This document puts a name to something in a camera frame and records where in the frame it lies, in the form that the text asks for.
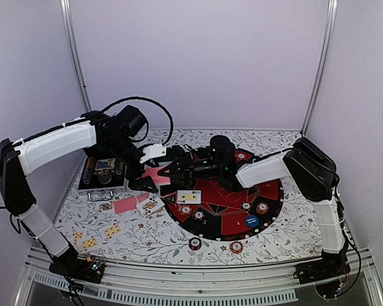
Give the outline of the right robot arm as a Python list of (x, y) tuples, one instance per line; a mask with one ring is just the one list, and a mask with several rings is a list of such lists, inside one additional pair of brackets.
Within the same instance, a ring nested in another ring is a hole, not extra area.
[(321, 258), (298, 264), (294, 278), (302, 284), (333, 278), (332, 284), (316, 288), (327, 299), (350, 290), (352, 284), (339, 279), (350, 272), (346, 253), (352, 247), (343, 229), (340, 179), (334, 161), (309, 139), (259, 157), (216, 135), (207, 147), (171, 147), (166, 161), (158, 174), (170, 179), (172, 192), (163, 200), (168, 213), (193, 234), (193, 250), (207, 238), (228, 241), (229, 251), (241, 254), (243, 240), (265, 230), (280, 213), (281, 179), (292, 178), (312, 204), (322, 236)]

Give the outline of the blue small blind button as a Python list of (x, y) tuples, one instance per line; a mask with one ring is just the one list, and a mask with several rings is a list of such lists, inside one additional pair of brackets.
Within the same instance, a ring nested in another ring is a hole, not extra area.
[(244, 221), (245, 224), (250, 228), (256, 228), (259, 225), (259, 219), (255, 215), (247, 215)]

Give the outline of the red playing card deck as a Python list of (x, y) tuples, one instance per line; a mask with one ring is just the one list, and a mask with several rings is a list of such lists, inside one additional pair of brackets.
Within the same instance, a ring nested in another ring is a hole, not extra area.
[(170, 185), (171, 181), (169, 177), (164, 177), (158, 174), (158, 171), (161, 169), (162, 167), (146, 168), (145, 172), (142, 174), (142, 178), (150, 176), (156, 186)]

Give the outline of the two of clubs card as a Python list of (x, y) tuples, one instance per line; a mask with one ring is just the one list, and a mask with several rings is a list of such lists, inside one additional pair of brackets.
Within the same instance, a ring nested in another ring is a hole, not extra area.
[(201, 204), (202, 193), (200, 190), (178, 190), (177, 204)]

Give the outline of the dark chips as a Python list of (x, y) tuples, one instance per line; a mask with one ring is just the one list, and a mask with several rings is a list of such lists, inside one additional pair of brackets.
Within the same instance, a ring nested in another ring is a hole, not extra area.
[(205, 217), (205, 214), (204, 214), (202, 211), (196, 211), (196, 212), (194, 212), (194, 214), (193, 214), (193, 218), (194, 218), (195, 220), (197, 220), (197, 221), (201, 221), (201, 220), (203, 220), (204, 217)]
[(248, 203), (248, 202), (244, 202), (244, 203), (242, 204), (242, 209), (243, 209), (244, 211), (246, 211), (246, 212), (250, 211), (251, 207), (252, 207), (251, 204)]

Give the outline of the dark poker chip stack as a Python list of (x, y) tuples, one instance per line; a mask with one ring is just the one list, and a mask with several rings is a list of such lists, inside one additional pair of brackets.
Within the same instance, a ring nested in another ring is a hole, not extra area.
[(199, 238), (192, 238), (189, 240), (189, 248), (193, 251), (197, 251), (201, 248), (202, 241)]

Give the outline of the orange poker chip stack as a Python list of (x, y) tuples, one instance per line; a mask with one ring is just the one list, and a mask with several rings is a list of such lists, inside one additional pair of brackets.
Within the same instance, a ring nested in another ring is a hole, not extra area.
[(230, 244), (229, 248), (231, 252), (239, 254), (243, 250), (243, 245), (241, 242), (235, 241)]

